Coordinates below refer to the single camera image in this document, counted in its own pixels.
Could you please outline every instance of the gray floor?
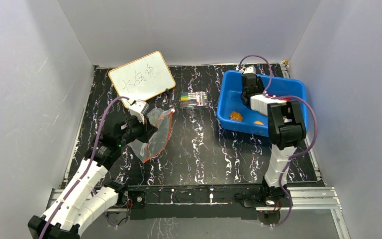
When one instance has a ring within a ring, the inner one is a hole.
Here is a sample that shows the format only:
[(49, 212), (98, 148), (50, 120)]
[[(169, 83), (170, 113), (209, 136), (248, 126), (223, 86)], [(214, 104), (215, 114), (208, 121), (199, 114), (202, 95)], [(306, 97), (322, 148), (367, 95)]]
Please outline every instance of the gray floor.
[(330, 210), (293, 211), (288, 221), (270, 230), (258, 221), (239, 218), (161, 218), (129, 221), (116, 231), (99, 217), (82, 239), (338, 239)]

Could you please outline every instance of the whiteboard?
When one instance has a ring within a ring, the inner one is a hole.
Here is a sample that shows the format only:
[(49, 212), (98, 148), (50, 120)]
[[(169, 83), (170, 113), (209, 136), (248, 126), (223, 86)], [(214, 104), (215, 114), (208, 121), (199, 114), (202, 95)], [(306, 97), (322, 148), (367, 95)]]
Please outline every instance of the whiteboard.
[(148, 100), (175, 87), (174, 77), (159, 51), (143, 56), (135, 61), (115, 68), (108, 73), (113, 86), (120, 96), (129, 102), (122, 103), (129, 108), (134, 100)]

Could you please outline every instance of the orange object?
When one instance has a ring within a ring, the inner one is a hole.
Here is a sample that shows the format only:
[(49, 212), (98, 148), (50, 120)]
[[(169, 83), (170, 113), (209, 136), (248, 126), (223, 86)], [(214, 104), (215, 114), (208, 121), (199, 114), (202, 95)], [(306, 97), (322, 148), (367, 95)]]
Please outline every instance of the orange object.
[(242, 121), (242, 115), (238, 112), (232, 111), (230, 115), (231, 120)]

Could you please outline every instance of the tabletop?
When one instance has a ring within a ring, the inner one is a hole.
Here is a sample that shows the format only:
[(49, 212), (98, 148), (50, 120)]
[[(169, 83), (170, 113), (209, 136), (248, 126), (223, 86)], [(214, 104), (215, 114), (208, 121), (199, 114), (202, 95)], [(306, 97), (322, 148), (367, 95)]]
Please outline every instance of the tabletop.
[[(266, 64), (255, 65), (257, 73), (268, 74)], [(223, 74), (236, 65), (201, 65), (169, 67), (176, 86), (147, 102), (152, 108), (175, 108), (172, 134), (166, 148), (146, 163), (126, 147), (99, 185), (115, 179), (128, 185), (197, 185), (261, 183), (270, 160), (268, 138), (222, 129), (216, 118), (217, 102)], [(68, 180), (79, 167), (97, 132), (99, 119), (109, 102), (118, 95), (108, 72), (96, 69), (89, 100), (80, 128), (76, 151), (69, 165)], [(281, 66), (272, 64), (275, 76), (283, 77)], [(180, 108), (181, 92), (207, 92), (209, 107)], [(127, 114), (118, 102), (108, 114), (106, 124)], [(298, 148), (302, 151), (305, 144)], [(317, 181), (309, 155), (294, 159), (287, 175), (290, 182)]]

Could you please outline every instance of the blue plastic container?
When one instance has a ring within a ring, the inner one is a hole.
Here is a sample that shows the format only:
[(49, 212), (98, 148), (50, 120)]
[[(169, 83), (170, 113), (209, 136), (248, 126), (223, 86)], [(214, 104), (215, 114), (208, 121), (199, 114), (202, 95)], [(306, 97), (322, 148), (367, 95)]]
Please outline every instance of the blue plastic container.
[[(227, 71), (223, 75), (222, 87), (220, 88), (219, 103), (217, 105), (217, 118), (224, 129), (256, 134), (268, 137), (267, 116), (257, 111), (248, 109), (241, 101), (242, 80), (238, 71)], [(259, 75), (266, 86), (269, 83), (269, 76)], [(272, 84), (267, 89), (269, 94), (276, 96), (299, 96), (306, 100), (306, 90), (303, 82), (295, 79), (273, 77)], [(308, 131), (308, 109), (301, 103), (302, 114), (304, 116), (305, 127)], [(241, 114), (242, 121), (230, 119), (230, 114), (235, 111)]]

